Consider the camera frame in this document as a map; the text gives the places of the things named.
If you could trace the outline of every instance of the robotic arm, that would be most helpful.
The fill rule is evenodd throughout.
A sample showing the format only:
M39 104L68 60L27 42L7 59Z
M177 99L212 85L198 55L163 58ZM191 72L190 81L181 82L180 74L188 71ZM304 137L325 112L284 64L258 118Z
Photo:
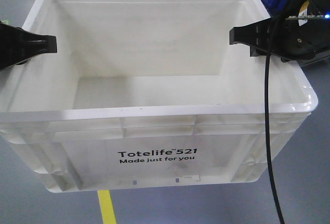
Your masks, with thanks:
M250 46L250 56L265 55L272 19L234 27L229 43ZM330 0L289 0L277 19L273 55L284 62L330 56Z

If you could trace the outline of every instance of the yellow floor line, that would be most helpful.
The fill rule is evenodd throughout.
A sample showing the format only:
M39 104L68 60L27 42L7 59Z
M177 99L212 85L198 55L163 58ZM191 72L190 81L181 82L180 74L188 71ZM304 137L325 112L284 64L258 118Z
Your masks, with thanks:
M117 224L116 216L114 215L110 191L97 191L98 200L102 213L103 224Z

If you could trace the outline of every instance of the black cable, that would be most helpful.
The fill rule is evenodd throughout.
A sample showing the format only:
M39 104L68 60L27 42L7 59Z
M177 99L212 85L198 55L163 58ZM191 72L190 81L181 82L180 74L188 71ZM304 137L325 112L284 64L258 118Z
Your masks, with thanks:
M265 63L265 139L266 139L266 156L267 156L267 167L268 167L268 175L269 181L272 189L273 199L276 206L276 211L278 215L278 219L280 224L285 224L281 206L279 204L275 181L274 181L274 174L273 174L273 165L272 165L272 156L271 156L271 148L270 148L270 124L269 124L269 67L270 67L270 56L273 47L273 40L277 31L277 27L279 22L283 19L283 16L288 10L291 0L288 0L283 10L278 13L275 17L273 17L272 21L269 25L269 40L268 40L268 47L267 47L267 55L266 55L266 63Z
M273 23L270 24L270 38L268 41L267 48L267 56L266 56L266 64L265 64L265 137L266 137L266 155L267 155L267 166L268 166L268 174L269 181L273 193L274 203L277 210L277 215L279 218L280 224L285 224L284 218L281 211L281 206L279 205L279 200L277 196L276 186L274 182L274 174L273 174L273 166L272 166L272 157L271 157L271 149L270 149L270 124L269 124L269 100L268 100L268 86L269 86L269 66L270 66L270 55L272 51L273 39L275 36L275 31L278 27L280 16L273 18Z

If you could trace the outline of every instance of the plastic storage box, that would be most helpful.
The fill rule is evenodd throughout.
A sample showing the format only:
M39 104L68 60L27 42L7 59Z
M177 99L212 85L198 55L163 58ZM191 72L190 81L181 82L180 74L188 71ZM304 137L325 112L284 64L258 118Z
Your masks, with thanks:
M264 57L229 31L260 0L36 0L58 53L0 73L0 132L52 192L251 182L266 168ZM272 58L275 157L317 105Z

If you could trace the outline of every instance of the gray floor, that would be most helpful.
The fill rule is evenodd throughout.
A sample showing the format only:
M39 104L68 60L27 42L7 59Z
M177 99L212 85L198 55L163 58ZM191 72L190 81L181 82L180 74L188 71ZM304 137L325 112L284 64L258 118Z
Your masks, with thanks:
M34 0L1 0L1 20L21 26ZM330 220L330 63L304 69L319 106L274 160L286 223ZM96 192L53 194L0 140L0 223L102 223ZM112 191L118 224L278 223L268 175L255 183Z

